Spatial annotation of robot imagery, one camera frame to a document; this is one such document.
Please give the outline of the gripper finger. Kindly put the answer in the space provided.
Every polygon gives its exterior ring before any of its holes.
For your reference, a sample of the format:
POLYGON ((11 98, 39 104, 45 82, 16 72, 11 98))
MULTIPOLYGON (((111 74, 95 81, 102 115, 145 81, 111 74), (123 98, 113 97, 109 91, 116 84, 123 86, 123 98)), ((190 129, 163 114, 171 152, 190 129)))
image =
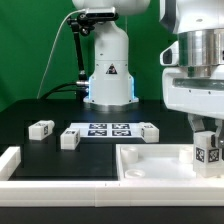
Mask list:
POLYGON ((203 123, 203 116, 196 115, 196 114, 189 114, 188 121, 194 133, 202 132, 205 130, 205 126, 203 123))
POLYGON ((217 148, 224 148, 224 120, 216 119, 215 125, 217 127, 215 132, 215 146, 217 148))

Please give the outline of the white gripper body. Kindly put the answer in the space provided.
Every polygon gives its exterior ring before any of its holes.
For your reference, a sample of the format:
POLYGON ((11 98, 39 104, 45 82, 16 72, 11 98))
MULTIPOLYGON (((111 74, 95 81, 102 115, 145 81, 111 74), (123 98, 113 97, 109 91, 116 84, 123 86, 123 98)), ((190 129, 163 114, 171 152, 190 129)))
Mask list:
POLYGON ((168 109, 224 120, 224 61, 215 65, 180 65, 179 42, 160 54, 163 99, 168 109))

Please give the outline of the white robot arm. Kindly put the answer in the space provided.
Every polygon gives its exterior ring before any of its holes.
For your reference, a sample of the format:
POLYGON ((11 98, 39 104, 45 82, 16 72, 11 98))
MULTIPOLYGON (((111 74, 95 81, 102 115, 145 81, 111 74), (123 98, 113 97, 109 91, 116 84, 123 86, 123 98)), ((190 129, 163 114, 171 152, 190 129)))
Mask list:
POLYGON ((144 14, 151 0, 72 0, 83 34, 94 33, 94 72, 84 103, 101 110, 138 101, 128 63, 164 67, 166 106, 189 114, 195 131, 204 116, 217 120, 215 144, 224 146, 224 0, 157 0, 157 19, 143 17, 128 33, 115 20, 144 14))

